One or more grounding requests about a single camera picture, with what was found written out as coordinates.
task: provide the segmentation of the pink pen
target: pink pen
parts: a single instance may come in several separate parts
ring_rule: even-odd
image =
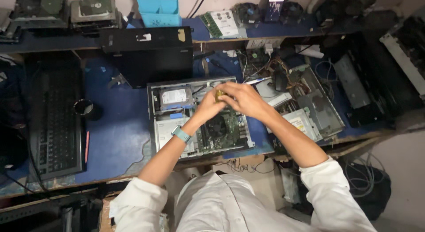
[[[85,162],[87,163],[88,158],[88,139],[90,138],[90,132],[87,132],[87,137],[85,139]]]

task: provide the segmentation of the white shirt sleeve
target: white shirt sleeve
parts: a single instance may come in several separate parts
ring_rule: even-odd
[[[311,226],[321,231],[376,232],[350,193],[341,166],[329,158],[310,168],[300,168],[307,187],[307,200],[313,205]]]
[[[159,217],[167,195],[161,187],[134,178],[113,200],[118,207],[115,232],[159,232]]]

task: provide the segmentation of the black keyboard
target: black keyboard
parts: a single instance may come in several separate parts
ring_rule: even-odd
[[[84,130],[73,105],[80,99],[81,70],[45,70],[39,74],[33,86],[30,140],[41,179],[80,172]]]

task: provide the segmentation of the human hand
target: human hand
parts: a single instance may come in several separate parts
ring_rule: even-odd
[[[199,126],[206,123],[208,120],[217,115],[224,107],[226,107],[225,102],[215,102],[216,92],[216,88],[207,92],[196,109],[196,112],[192,116],[192,118],[199,123]]]
[[[263,121],[269,114],[270,110],[274,110],[272,106],[267,104],[263,98],[248,84],[238,84],[226,82],[220,84],[216,89],[221,90],[233,97],[223,95],[219,99],[225,101],[234,110],[247,116]]]

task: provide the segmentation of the black cup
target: black cup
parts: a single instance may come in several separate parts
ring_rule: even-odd
[[[74,104],[75,113],[87,120],[97,121],[103,115],[102,108],[88,99],[80,99]]]

